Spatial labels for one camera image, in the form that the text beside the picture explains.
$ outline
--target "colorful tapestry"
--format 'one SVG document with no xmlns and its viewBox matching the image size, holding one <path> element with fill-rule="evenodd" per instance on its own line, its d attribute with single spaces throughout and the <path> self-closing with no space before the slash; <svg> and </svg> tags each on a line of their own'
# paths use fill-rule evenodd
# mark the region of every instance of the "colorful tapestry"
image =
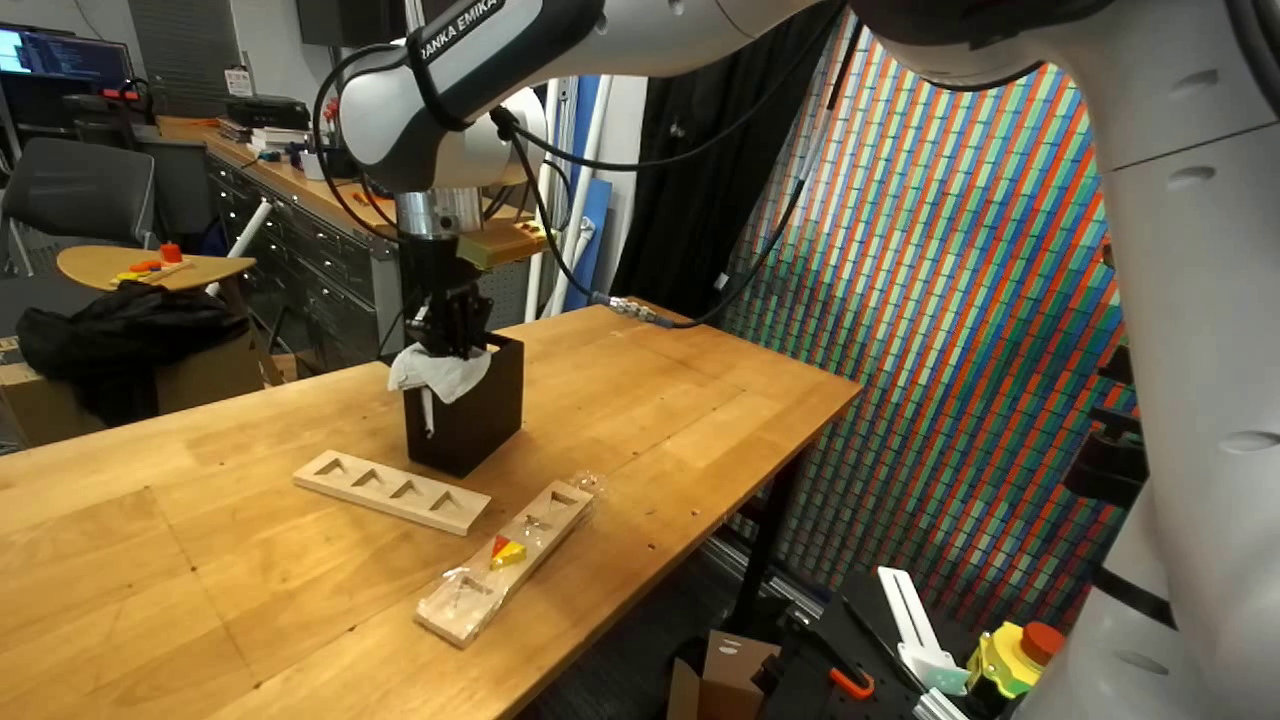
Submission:
<svg viewBox="0 0 1280 720">
<path fill-rule="evenodd" d="M 1058 488 L 1120 337 L 1083 95 L 1054 70 L 938 91 L 851 28 L 737 256 L 768 243 L 726 328 L 862 384 L 813 453 L 778 561 L 841 587 L 908 569 L 923 604 L 976 627 L 1068 626 L 1120 514 Z"/>
</svg>

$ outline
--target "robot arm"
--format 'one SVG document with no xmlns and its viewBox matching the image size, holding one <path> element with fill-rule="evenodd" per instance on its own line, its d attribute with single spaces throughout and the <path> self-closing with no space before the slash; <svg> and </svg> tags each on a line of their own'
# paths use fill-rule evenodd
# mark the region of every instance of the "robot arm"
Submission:
<svg viewBox="0 0 1280 720">
<path fill-rule="evenodd" d="M 519 85 L 669 78 L 726 56 L 813 0 L 454 0 L 395 70 L 348 81 L 352 156 L 425 192 L 436 147 Z M 1195 683 L 1280 716 L 1280 14 L 1268 0 L 851 0 L 923 81 L 982 88 L 1063 65 L 1093 107 L 1150 481 L 1135 573 L 1173 602 L 1195 680 L 1149 661 L 1149 694 Z M 1098 672 L 1131 666 L 1098 654 Z"/>
<path fill-rule="evenodd" d="M 345 144 L 389 192 L 436 189 L 436 147 L 516 88 L 576 73 L 674 78 L 813 0 L 459 0 L 404 42 L 404 65 L 338 95 Z"/>
</svg>

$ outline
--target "cable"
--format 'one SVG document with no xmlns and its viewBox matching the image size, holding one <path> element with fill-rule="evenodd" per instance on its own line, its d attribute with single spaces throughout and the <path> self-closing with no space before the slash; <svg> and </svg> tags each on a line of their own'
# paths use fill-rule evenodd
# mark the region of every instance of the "cable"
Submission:
<svg viewBox="0 0 1280 720">
<path fill-rule="evenodd" d="M 401 48 L 391 48 L 391 46 L 360 48 L 360 54 L 345 56 L 345 59 L 333 65 L 333 73 L 319 81 L 314 100 L 312 100 L 312 121 L 306 121 L 306 137 L 312 137 L 312 147 L 314 147 L 314 162 L 319 162 L 319 176 L 324 176 L 333 202 L 336 202 L 365 232 L 371 232 L 371 237 L 389 237 L 389 232 L 376 229 L 376 223 L 366 223 L 365 218 L 355 218 L 355 207 L 352 207 L 352 206 L 345 202 L 345 192 L 336 189 L 333 167 L 328 167 L 328 156 L 319 154 L 319 118 L 324 118 L 324 100 L 328 100 L 328 91 L 338 85 L 338 78 L 345 78 L 352 65 L 360 65 L 360 59 L 366 59 L 366 56 L 379 56 L 379 54 L 395 54 L 395 65 L 365 70 L 365 73 L 355 73 L 355 78 L 389 73 L 389 70 L 401 70 L 401 65 L 404 65 Z"/>
<path fill-rule="evenodd" d="M 851 73 L 851 56 L 857 56 L 857 46 L 862 42 L 862 21 L 851 21 L 851 34 L 846 34 L 846 46 L 843 46 L 843 56 L 841 56 L 841 73 L 836 73 L 836 85 L 832 85 L 832 95 L 826 95 L 826 114 L 836 114 L 836 103 L 841 103 L 841 88 L 843 88 L 843 81 L 846 81 L 846 73 Z"/>
<path fill-rule="evenodd" d="M 550 162 L 545 162 L 545 166 L 560 176 L 565 197 L 571 197 L 567 173 L 560 166 L 550 166 Z"/>
<path fill-rule="evenodd" d="M 491 192 L 479 222 L 491 222 L 509 202 L 513 202 L 513 189 Z"/>
<path fill-rule="evenodd" d="M 724 317 L 724 314 L 742 298 L 742 289 L 761 275 L 762 261 L 768 261 L 770 250 L 785 239 L 785 232 L 788 232 L 788 223 L 793 223 L 793 218 L 796 218 L 796 207 L 799 207 L 805 189 L 806 189 L 806 176 L 799 176 L 799 179 L 793 185 L 788 207 L 785 207 L 785 218 L 770 223 L 770 232 L 768 232 L 768 239 L 762 239 L 762 252 L 752 261 L 752 267 L 746 267 L 737 286 L 726 286 L 726 292 L 724 292 L 703 317 L 694 317 L 698 326 Z"/>
<path fill-rule="evenodd" d="M 556 243 L 556 229 L 550 229 L 546 202 L 545 202 L 545 192 L 537 189 L 537 173 L 530 173 L 527 147 L 519 144 L 516 131 L 509 131 L 513 123 L 497 123 L 497 129 L 498 129 L 498 137 L 504 137 L 504 142 L 516 147 L 516 156 L 519 156 L 519 167 L 523 167 L 523 176 L 527 176 L 530 206 L 537 206 L 537 214 L 538 214 L 538 222 L 545 222 L 546 252 L 550 252 L 550 261 L 556 261 L 556 267 L 565 272 L 565 280 L 567 280 L 581 298 L 594 302 L 594 292 L 590 292 L 585 280 L 576 280 L 576 272 L 565 266 L 565 252 L 560 252 L 560 243 Z"/>
<path fill-rule="evenodd" d="M 527 144 L 545 147 L 546 156 L 560 156 L 560 162 L 581 166 L 581 167 L 657 173 L 657 167 L 688 166 L 688 162 L 712 154 L 715 144 L 724 144 L 726 137 L 737 137 L 741 129 L 746 129 L 746 123 L 761 118 L 761 107 L 776 95 L 778 85 L 785 85 L 785 81 L 770 81 L 770 85 L 762 88 L 762 95 L 761 95 L 746 114 L 741 114 L 726 129 L 719 129 L 712 142 L 703 142 L 703 144 L 694 144 L 694 147 L 688 147 L 688 154 L 674 154 L 674 156 L 658 156 L 658 162 L 616 166 L 616 162 L 576 156 L 576 154 L 565 154 L 565 147 L 530 137 L 530 131 L 519 129 L 519 123 L 516 123 L 516 137 L 523 137 Z"/>
<path fill-rule="evenodd" d="M 360 189 L 365 189 L 366 207 L 371 207 L 383 223 L 391 223 L 391 229 L 395 229 L 395 222 L 383 214 L 383 206 L 379 206 L 379 197 L 371 192 L 371 185 L 366 185 L 366 176 L 365 176 L 365 173 L 360 173 Z"/>
</svg>

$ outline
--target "wooden table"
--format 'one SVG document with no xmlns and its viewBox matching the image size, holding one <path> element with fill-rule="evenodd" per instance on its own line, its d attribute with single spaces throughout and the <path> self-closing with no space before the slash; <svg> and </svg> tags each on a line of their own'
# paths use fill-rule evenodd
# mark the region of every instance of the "wooden table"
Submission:
<svg viewBox="0 0 1280 720">
<path fill-rule="evenodd" d="M 110 243 L 73 243 L 55 252 L 55 267 L 82 289 L 110 292 L 118 286 L 118 272 L 126 272 L 138 261 L 157 261 L 148 250 L 110 250 Z M 170 292 L 219 286 L 227 275 L 238 275 L 251 267 L 251 256 L 182 256 L 182 266 L 158 267 L 150 275 L 138 275 L 138 286 L 158 286 Z"/>
<path fill-rule="evenodd" d="M 857 384 L 715 328 L 604 309 L 513 328 L 523 429 L 454 539 L 290 486 L 404 459 L 365 365 L 0 459 L 0 716 L 504 716 L 788 469 Z M 466 643 L 412 619 L 546 481 L 594 472 L 565 547 Z"/>
</svg>

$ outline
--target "wooden puzzle board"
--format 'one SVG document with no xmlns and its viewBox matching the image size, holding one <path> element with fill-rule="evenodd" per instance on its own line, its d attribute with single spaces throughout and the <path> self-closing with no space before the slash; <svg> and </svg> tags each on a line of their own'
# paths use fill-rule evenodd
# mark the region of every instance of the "wooden puzzle board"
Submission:
<svg viewBox="0 0 1280 720">
<path fill-rule="evenodd" d="M 453 643 L 466 643 L 497 607 L 545 563 L 590 491 L 571 486 L 545 488 L 523 505 L 466 563 L 442 573 L 414 604 L 414 619 Z"/>
<path fill-rule="evenodd" d="M 477 516 L 489 508 L 482 491 L 466 491 L 345 453 L 319 453 L 294 472 L 294 486 L 453 538 L 466 538 Z"/>
</svg>

